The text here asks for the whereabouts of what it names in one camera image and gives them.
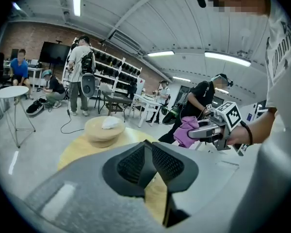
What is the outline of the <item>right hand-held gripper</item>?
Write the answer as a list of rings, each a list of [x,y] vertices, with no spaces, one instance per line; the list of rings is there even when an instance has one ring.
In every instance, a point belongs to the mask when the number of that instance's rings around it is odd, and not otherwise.
[[[218,151],[229,150],[227,141],[241,121],[237,104],[227,101],[211,111],[210,119],[199,120],[199,128],[188,131],[187,135],[192,139],[211,138]]]

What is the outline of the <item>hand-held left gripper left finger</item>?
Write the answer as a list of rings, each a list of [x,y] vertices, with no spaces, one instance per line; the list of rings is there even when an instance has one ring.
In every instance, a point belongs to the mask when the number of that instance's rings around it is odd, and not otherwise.
[[[143,141],[81,157],[38,185],[25,204],[44,233],[165,233],[145,203],[157,145]]]

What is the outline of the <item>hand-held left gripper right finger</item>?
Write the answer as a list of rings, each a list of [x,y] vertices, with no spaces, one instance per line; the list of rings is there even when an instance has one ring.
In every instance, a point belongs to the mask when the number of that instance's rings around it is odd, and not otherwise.
[[[238,209],[244,197],[259,149],[243,156],[186,150],[154,142],[152,160],[167,187],[166,225],[151,233],[248,233],[234,226],[247,220]]]

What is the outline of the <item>purple cloth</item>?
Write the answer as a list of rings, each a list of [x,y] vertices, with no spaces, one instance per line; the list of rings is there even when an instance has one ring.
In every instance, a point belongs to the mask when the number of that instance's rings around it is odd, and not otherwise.
[[[180,147],[189,148],[199,138],[190,138],[188,132],[199,128],[198,120],[195,116],[185,116],[181,119],[181,125],[173,133],[174,139]]]

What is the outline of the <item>person's right forearm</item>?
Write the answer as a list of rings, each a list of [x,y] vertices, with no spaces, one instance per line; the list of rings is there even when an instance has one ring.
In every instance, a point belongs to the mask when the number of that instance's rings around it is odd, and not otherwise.
[[[231,132],[227,144],[261,144],[270,135],[276,112],[276,108],[269,108],[247,127],[237,126]]]

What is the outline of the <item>black green backpack shell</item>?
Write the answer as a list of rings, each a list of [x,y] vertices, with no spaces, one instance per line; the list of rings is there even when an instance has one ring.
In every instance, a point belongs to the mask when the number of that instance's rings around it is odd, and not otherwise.
[[[166,116],[162,120],[162,124],[164,125],[172,125],[175,123],[177,117],[179,116],[181,110],[182,110],[182,105],[177,105],[171,108]]]

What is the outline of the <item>round wooden table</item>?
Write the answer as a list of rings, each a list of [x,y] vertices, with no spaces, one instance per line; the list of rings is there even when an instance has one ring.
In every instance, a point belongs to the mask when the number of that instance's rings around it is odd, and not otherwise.
[[[125,128],[125,130],[117,138],[102,143],[89,142],[87,137],[83,134],[73,140],[61,154],[60,161],[58,163],[58,170],[81,157],[132,143],[142,142],[144,140],[148,140],[149,142],[157,142],[157,139],[154,137],[132,128]],[[159,173],[156,173],[145,188],[145,205],[152,216],[162,225],[164,225],[163,221],[166,199],[167,186],[164,184]]]

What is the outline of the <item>round wooden tissue holder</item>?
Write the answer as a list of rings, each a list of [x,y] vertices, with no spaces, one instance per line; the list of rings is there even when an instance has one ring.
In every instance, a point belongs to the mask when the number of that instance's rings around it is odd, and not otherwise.
[[[97,148],[105,148],[114,144],[119,136],[124,132],[126,126],[124,121],[113,129],[104,130],[101,125],[108,116],[98,116],[88,120],[84,126],[84,135],[86,140]]]

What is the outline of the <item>white square table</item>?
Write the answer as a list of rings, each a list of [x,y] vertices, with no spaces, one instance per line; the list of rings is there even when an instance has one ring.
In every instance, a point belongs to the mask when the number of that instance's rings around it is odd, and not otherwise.
[[[133,100],[131,102],[130,109],[129,109],[129,116],[133,112],[132,117],[134,117],[136,106],[141,106],[141,108],[144,108],[144,111],[140,113],[140,120],[138,123],[138,127],[140,128],[142,126],[143,122],[146,121],[146,118],[147,118],[149,112],[155,113],[154,118],[152,119],[152,121],[150,123],[150,126],[153,126],[154,119],[156,118],[156,116],[161,108],[161,104],[157,103],[154,100],[149,100],[142,95],[135,94],[133,97]]]

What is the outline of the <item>white tissue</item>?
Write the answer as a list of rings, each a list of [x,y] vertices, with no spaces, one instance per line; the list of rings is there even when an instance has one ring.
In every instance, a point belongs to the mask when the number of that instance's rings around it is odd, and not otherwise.
[[[102,122],[102,129],[104,130],[109,130],[116,128],[120,124],[120,120],[116,117],[113,116],[108,116],[106,117],[103,122]]]

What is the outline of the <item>dark wooden chair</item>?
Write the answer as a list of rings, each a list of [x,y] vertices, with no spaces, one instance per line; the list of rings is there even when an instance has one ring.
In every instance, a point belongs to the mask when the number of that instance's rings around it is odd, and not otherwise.
[[[98,102],[98,113],[100,114],[104,107],[108,109],[108,116],[112,113],[122,112],[124,122],[126,122],[125,110],[132,104],[132,100],[123,94],[115,92],[101,91],[100,94],[103,96],[103,105],[100,106],[100,101]]]

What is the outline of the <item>person's white printed t-shirt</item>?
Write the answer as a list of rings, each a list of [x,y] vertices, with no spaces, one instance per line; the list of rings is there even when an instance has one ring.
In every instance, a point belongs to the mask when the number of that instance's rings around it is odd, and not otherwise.
[[[270,2],[266,106],[277,110],[271,129],[271,133],[276,133],[291,129],[291,19],[277,0]]]

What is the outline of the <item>black bag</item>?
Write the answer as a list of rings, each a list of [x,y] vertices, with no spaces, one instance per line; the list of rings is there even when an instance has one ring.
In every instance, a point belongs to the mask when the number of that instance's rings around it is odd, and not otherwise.
[[[46,104],[47,100],[43,98],[39,98],[30,105],[27,110],[26,114],[29,116],[34,116],[44,110],[44,105]]]

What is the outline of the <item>grey backpack shell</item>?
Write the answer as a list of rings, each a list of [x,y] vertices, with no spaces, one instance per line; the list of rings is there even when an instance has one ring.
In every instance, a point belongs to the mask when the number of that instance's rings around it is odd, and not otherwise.
[[[81,89],[82,89],[83,94],[87,98],[90,98],[94,95],[96,86],[95,86],[95,77],[93,74],[85,73],[82,75]]]

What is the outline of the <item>white shelf with black helmets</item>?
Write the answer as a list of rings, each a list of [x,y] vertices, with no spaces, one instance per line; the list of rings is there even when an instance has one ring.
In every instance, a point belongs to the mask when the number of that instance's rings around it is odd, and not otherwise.
[[[69,86],[69,70],[68,68],[68,58],[71,54],[73,48],[77,45],[77,40],[79,37],[76,37],[70,47],[68,57],[66,59],[66,64],[62,74],[62,82],[65,86]],[[124,92],[128,89],[130,83],[136,83],[138,77],[141,74],[141,69],[137,68],[125,61],[125,59],[117,58],[105,51],[98,50],[94,47],[90,47],[95,55],[96,68],[94,73],[91,69],[83,70],[82,73],[91,73],[95,77],[95,86],[96,90],[99,88],[100,80],[103,79],[107,83],[111,84],[112,91]]]

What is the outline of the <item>white round side table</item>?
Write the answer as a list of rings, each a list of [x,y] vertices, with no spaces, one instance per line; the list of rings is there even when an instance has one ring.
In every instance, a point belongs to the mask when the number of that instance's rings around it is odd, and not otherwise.
[[[7,122],[7,126],[8,126],[8,129],[10,131],[10,134],[12,136],[12,139],[13,139],[13,141],[18,149],[21,147],[22,143],[26,139],[25,138],[23,141],[19,142],[18,135],[17,135],[19,132],[30,132],[30,134],[36,132],[36,128],[34,127],[29,116],[27,115],[25,107],[24,107],[23,102],[21,100],[22,96],[26,95],[28,93],[28,91],[29,91],[28,87],[25,87],[25,86],[8,86],[6,88],[0,89],[0,108],[1,109],[3,106],[3,102],[5,102],[5,100],[18,98],[18,103],[16,105],[14,105],[14,119],[11,118],[10,113],[8,112],[8,109],[6,109],[3,112],[3,118],[5,118],[5,120]],[[18,105],[20,105],[24,115],[26,116],[26,119],[30,123],[30,125],[31,125],[30,128],[19,128],[16,125],[16,119],[17,119],[16,109],[17,109]]]

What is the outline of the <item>black wall screen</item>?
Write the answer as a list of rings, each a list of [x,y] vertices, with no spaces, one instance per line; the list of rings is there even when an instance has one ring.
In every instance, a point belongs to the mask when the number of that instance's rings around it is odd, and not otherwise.
[[[40,52],[39,62],[63,65],[67,59],[69,51],[70,46],[44,42]]]

